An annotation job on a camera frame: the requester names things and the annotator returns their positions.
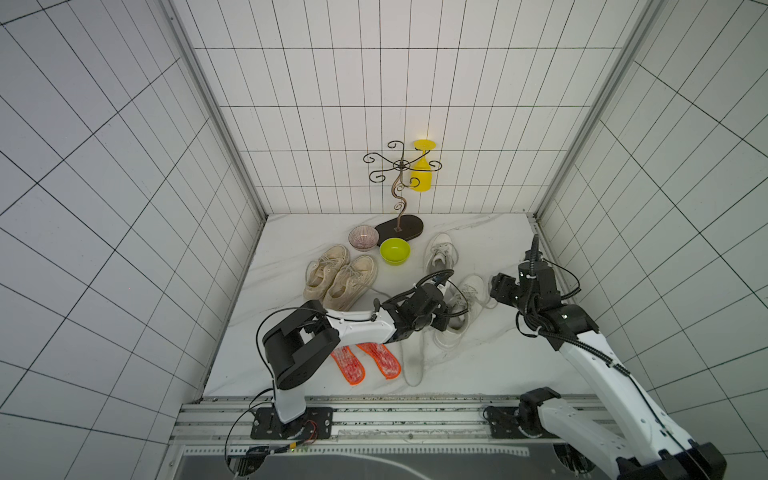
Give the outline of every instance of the insole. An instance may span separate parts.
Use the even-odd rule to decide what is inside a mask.
[[[357,346],[376,361],[384,378],[391,380],[400,375],[400,362],[386,346],[381,343],[358,343]]]

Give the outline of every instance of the shoelace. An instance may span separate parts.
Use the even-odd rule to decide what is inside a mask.
[[[451,245],[450,243],[438,243],[437,245],[432,247],[432,258],[435,257],[436,253],[440,253],[442,254],[442,257],[445,258],[446,265],[449,265],[449,263],[450,263],[449,267],[454,265],[456,262],[458,262],[458,252],[456,252],[456,250],[453,249],[453,253],[452,253],[451,252],[452,247],[453,245]]]

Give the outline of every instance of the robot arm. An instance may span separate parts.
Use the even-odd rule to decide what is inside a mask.
[[[305,409],[302,384],[339,346],[388,343],[427,326],[445,330],[445,282],[452,270],[420,280],[411,290],[365,312],[324,310],[311,300],[288,315],[263,338],[266,361],[275,379],[275,410],[283,424]],[[621,438],[587,419],[549,388],[520,398],[515,422],[533,438],[557,435],[611,478],[620,480],[722,480],[726,462],[711,444],[697,444],[669,418],[619,361],[598,325],[579,306],[564,304],[554,271],[538,252],[538,237],[518,266],[518,280],[499,273],[491,297],[518,310],[531,333],[551,347],[586,379],[624,433]]]

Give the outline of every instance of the white sneaker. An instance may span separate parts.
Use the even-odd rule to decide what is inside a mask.
[[[427,273],[433,273],[447,268],[452,269],[458,262],[458,251],[447,233],[438,233],[427,245],[424,257],[424,270]]]
[[[452,349],[461,341],[469,326],[480,316],[483,306],[487,305],[491,297],[485,289],[485,282],[478,275],[466,277],[458,285],[460,292],[456,292],[448,301],[449,312],[461,312],[468,310],[461,316],[452,317],[448,321],[448,328],[444,332],[435,330],[435,343],[442,349]]]
[[[424,331],[411,333],[402,345],[402,373],[406,383],[417,386],[424,378]]]

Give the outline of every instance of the white marble floor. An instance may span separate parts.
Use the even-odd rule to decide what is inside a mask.
[[[470,273],[485,280],[498,272],[517,274],[521,255],[530,248],[532,230],[524,214],[423,214],[424,233],[411,240],[411,257],[390,266],[378,250],[374,288],[394,295],[424,276],[424,252],[429,240],[447,232],[459,251],[453,281]],[[271,385],[270,374],[259,359],[255,335],[271,311],[300,306],[307,264],[335,243],[349,248],[352,258],[361,253],[347,242],[357,225],[377,225],[391,214],[270,215],[256,255],[224,334],[205,396],[252,396]],[[378,293],[369,291],[355,310],[372,309]],[[288,315],[279,313],[261,329],[264,334]],[[425,372],[416,387],[403,375],[386,380],[362,350],[352,347],[366,368],[366,378],[351,386],[330,357],[305,383],[307,395],[412,395],[412,394],[521,394],[550,386],[561,393],[591,393],[587,383],[544,339],[525,338],[515,329],[515,311],[505,305],[483,310],[461,343],[446,352],[434,344],[432,329],[425,330]],[[389,344],[402,361],[397,343]]]

